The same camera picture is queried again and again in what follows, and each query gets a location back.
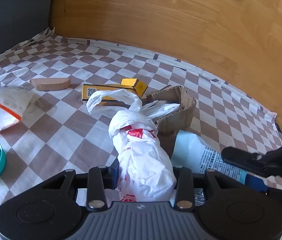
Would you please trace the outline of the white plastic bag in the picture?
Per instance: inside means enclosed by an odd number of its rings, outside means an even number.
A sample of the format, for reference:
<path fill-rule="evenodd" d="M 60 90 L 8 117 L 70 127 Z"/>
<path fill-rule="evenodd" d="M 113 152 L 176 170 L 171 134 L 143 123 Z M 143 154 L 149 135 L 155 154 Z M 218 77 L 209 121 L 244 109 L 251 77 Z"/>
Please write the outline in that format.
<path fill-rule="evenodd" d="M 118 153 L 117 188 L 122 202 L 161 202 L 170 200 L 177 180 L 168 154 L 160 146 L 155 121 L 177 110 L 179 104 L 141 99 L 130 107 L 97 106 L 102 92 L 92 94 L 86 103 L 89 114 L 111 117 L 109 137 Z"/>

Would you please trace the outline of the wooden backrest panel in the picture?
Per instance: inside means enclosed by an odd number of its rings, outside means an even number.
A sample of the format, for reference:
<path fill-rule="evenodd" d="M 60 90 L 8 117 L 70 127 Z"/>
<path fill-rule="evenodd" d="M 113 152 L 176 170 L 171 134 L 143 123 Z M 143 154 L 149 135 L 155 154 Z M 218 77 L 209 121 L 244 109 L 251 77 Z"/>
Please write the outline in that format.
<path fill-rule="evenodd" d="M 194 64 L 276 112 L 282 129 L 282 0 L 52 0 L 50 26 Z"/>

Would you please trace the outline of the clear orange-edged plastic bag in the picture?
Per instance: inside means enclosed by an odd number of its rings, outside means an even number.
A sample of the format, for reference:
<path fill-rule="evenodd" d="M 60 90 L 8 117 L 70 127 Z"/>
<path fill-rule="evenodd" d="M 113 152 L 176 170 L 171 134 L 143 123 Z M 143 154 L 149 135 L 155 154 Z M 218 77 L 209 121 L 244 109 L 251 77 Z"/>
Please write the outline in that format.
<path fill-rule="evenodd" d="M 0 87 L 0 133 L 17 124 L 31 127 L 56 104 L 33 90 L 22 87 Z"/>

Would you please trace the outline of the yellow cigarette box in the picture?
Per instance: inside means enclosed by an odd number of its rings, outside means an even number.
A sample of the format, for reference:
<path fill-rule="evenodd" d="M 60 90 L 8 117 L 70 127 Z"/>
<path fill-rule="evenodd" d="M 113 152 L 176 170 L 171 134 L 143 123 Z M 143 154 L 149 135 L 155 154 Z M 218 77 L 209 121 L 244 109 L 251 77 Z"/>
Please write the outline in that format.
<path fill-rule="evenodd" d="M 121 84 L 82 85 L 81 98 L 88 102 L 93 93 L 101 91 L 101 101 L 97 106 L 123 106 L 130 107 L 136 97 L 142 98 L 148 85 L 137 78 L 123 78 Z"/>

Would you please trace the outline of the tan sausage piece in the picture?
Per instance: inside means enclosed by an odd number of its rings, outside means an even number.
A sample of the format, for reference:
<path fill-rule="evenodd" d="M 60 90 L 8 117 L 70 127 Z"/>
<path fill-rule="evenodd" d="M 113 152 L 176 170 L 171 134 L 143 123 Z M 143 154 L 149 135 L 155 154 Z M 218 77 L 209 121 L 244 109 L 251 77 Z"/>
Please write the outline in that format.
<path fill-rule="evenodd" d="M 45 78 L 33 78 L 30 83 L 38 91 L 58 91 L 67 89 L 71 85 L 70 78 L 62 77 L 45 77 Z"/>

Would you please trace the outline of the brown corrugated cardboard piece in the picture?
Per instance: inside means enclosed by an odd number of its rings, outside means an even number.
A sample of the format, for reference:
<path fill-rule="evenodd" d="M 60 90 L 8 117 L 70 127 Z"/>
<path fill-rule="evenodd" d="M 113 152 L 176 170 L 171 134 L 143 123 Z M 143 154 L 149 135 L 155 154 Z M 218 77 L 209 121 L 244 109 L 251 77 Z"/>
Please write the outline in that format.
<path fill-rule="evenodd" d="M 179 104 L 177 110 L 154 122 L 157 125 L 158 134 L 169 135 L 190 127 L 197 101 L 183 87 L 168 85 L 161 90 L 151 92 L 146 98 L 142 99 L 142 103 L 146 104 L 155 100 Z"/>

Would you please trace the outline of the brown white checkered cloth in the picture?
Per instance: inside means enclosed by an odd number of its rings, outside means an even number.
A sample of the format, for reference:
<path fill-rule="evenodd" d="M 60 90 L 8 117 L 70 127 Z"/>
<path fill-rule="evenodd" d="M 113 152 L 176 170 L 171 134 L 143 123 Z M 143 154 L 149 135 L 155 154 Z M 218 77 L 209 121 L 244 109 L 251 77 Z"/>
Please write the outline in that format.
<path fill-rule="evenodd" d="M 110 165 L 117 156 L 109 117 L 89 115 L 84 84 L 116 84 L 137 78 L 146 93 L 181 86 L 196 99 L 189 131 L 214 150 L 235 146 L 266 153 L 282 146 L 276 114 L 217 76 L 152 51 L 110 42 L 64 38 L 47 29 L 0 55 L 0 84 L 34 90 L 32 78 L 68 77 L 69 88 L 33 92 L 19 124 L 0 133 L 6 167 L 0 205 L 53 175 Z"/>

